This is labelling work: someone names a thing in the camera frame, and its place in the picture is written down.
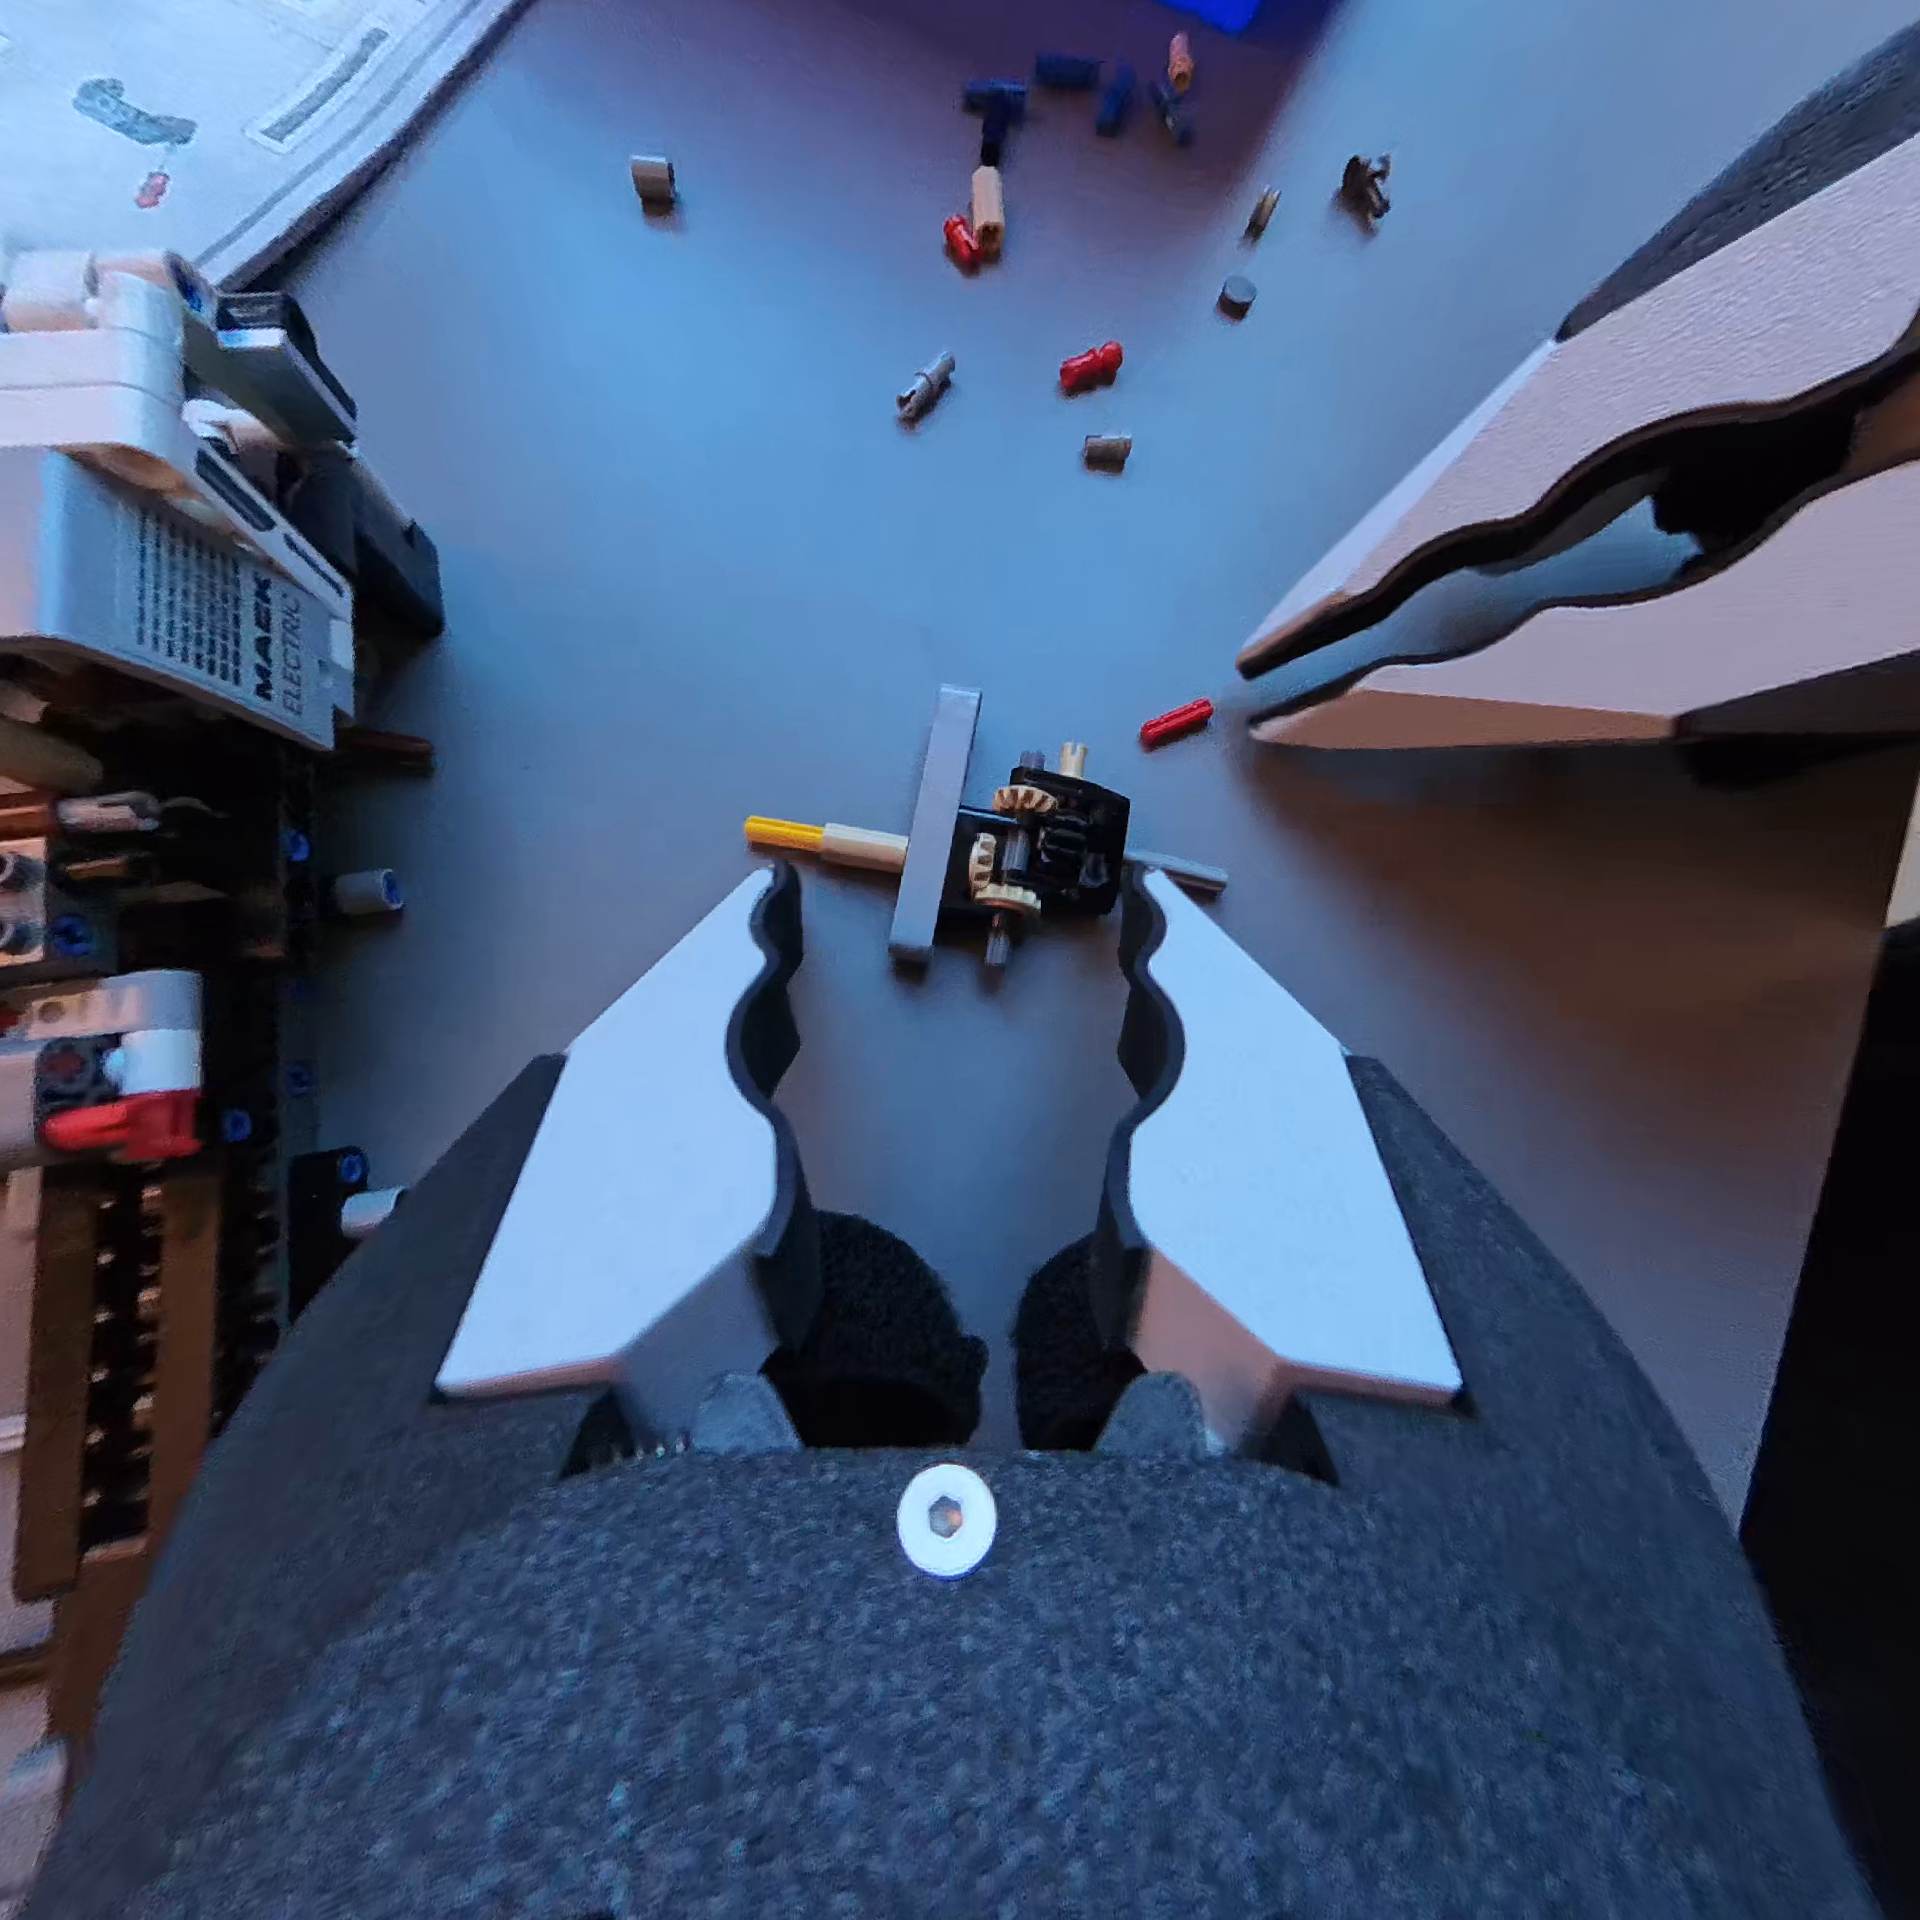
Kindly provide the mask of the grey black lego gear assembly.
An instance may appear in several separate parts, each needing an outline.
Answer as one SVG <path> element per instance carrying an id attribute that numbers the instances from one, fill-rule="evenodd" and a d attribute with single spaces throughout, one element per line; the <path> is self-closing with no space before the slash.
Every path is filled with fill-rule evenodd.
<path id="1" fill-rule="evenodd" d="M 1229 889 L 1224 868 L 1137 844 L 1131 801 L 1090 782 L 1080 740 L 1024 752 L 985 804 L 969 804 L 978 721 L 978 691 L 940 689 L 908 829 L 752 815 L 743 838 L 759 851 L 799 851 L 895 881 L 888 950 L 902 971 L 931 960 L 940 932 L 966 927 L 982 937 L 982 962 L 1002 971 L 1028 930 L 1109 917 L 1131 871 L 1164 871 L 1200 899 Z"/>

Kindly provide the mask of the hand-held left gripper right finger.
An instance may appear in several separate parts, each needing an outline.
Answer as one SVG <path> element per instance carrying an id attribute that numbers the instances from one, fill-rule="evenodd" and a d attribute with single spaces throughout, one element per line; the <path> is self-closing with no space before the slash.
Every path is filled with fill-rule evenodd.
<path id="1" fill-rule="evenodd" d="M 1097 1339 L 1181 1379 L 1213 1452 L 1303 1393 L 1459 1412 L 1460 1362 L 1352 1056 L 1177 881 L 1122 885 L 1135 1105 L 1097 1215 Z"/>

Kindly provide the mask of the white black lego truck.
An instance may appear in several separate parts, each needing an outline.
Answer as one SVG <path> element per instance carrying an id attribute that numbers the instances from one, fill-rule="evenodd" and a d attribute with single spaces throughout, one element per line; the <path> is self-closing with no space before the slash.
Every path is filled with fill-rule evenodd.
<path id="1" fill-rule="evenodd" d="M 401 1193 L 314 1149 L 298 1008 L 390 869 L 328 771 L 430 773 L 355 699 L 446 630 L 301 306 L 175 252 L 5 264 L 5 1907 L 208 1444 Z"/>

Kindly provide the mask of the scattered small lego pieces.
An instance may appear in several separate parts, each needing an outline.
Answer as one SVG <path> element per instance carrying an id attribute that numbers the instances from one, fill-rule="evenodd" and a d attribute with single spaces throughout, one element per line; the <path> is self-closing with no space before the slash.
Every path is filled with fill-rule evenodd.
<path id="1" fill-rule="evenodd" d="M 1103 79 L 1109 65 L 1076 53 L 1042 52 L 1035 57 L 1034 82 L 1016 78 L 980 78 L 969 79 L 962 89 L 962 112 L 980 123 L 978 166 L 972 175 L 969 207 L 951 213 L 940 228 L 942 252 L 951 266 L 966 276 L 978 276 L 992 271 L 1004 255 L 1006 213 L 1004 213 L 1004 147 L 1014 129 L 1017 129 L 1028 108 L 1034 86 L 1046 95 L 1080 95 L 1097 93 L 1094 130 L 1099 138 L 1118 138 L 1128 123 L 1135 98 L 1139 95 L 1139 76 L 1131 63 L 1116 63 L 1114 78 Z M 1177 147 L 1189 147 L 1194 133 L 1190 116 L 1190 89 L 1194 78 L 1194 60 L 1190 39 L 1174 34 L 1168 42 L 1164 76 L 1149 89 L 1155 120 Z M 668 158 L 630 158 L 630 178 L 640 204 L 649 213 L 668 213 L 680 207 L 680 178 Z M 1347 158 L 1343 180 L 1334 201 L 1346 213 L 1355 215 L 1360 228 L 1377 231 L 1389 213 L 1388 182 L 1392 175 L 1392 156 Z M 1278 191 L 1267 188 L 1252 208 L 1243 238 L 1258 242 L 1278 207 Z M 1221 283 L 1214 308 L 1229 317 L 1243 317 L 1255 294 L 1236 276 Z M 1106 342 L 1090 345 L 1077 355 L 1068 355 L 1057 373 L 1057 387 L 1065 397 L 1080 397 L 1097 387 L 1116 384 L 1125 367 L 1125 345 Z M 902 428 L 919 428 L 950 392 L 957 369 L 957 355 L 942 353 L 926 373 L 916 373 L 908 387 L 898 395 L 898 420 Z M 1127 437 L 1090 437 L 1085 449 L 1087 468 L 1120 469 L 1131 451 Z"/>

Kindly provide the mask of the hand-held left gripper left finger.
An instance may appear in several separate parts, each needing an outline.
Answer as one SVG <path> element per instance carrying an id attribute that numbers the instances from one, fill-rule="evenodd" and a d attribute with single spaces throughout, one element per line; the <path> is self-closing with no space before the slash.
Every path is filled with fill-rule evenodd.
<path id="1" fill-rule="evenodd" d="M 742 881 L 565 1052 L 436 1392 L 610 1390 L 647 1440 L 799 1348 L 824 1230 L 774 1093 L 799 1053 L 801 876 Z"/>

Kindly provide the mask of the open instruction booklet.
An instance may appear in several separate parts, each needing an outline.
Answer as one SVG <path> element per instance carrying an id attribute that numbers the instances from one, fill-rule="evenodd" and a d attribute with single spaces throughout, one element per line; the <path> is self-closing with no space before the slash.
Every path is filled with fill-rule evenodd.
<path id="1" fill-rule="evenodd" d="M 6 2 L 5 260 L 180 252 L 249 285 L 323 228 L 521 2 Z"/>

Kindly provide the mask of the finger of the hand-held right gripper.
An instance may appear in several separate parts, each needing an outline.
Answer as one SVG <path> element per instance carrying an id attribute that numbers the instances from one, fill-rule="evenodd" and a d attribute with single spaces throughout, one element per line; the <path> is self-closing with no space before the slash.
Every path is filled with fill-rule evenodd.
<path id="1" fill-rule="evenodd" d="M 1811 493 L 1722 572 L 1543 607 L 1451 657 L 1381 663 L 1255 718 L 1306 752 L 1562 751 L 1701 740 L 1903 740 L 1919 726 L 1919 465 Z"/>
<path id="2" fill-rule="evenodd" d="M 1568 547 L 1711 434 L 1856 397 L 1907 359 L 1915 302 L 1907 133 L 1536 349 L 1285 590 L 1240 676 L 1362 635 L 1453 573 Z"/>

